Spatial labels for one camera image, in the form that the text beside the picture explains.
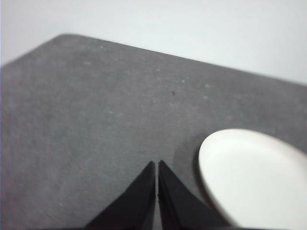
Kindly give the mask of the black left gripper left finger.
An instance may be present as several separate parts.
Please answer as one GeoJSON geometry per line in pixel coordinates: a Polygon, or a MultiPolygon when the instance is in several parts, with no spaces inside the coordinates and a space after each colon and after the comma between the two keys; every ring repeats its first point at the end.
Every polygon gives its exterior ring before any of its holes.
{"type": "Polygon", "coordinates": [[[128,188],[85,228],[87,230],[140,230],[155,203],[155,163],[149,162],[128,188]]]}

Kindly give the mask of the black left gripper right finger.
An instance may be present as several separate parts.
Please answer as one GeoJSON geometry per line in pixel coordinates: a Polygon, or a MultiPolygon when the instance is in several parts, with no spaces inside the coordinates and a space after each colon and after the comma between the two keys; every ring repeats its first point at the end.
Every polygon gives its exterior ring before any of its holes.
{"type": "Polygon", "coordinates": [[[158,196],[164,230],[219,230],[230,224],[202,203],[164,161],[158,164],[158,196]]]}

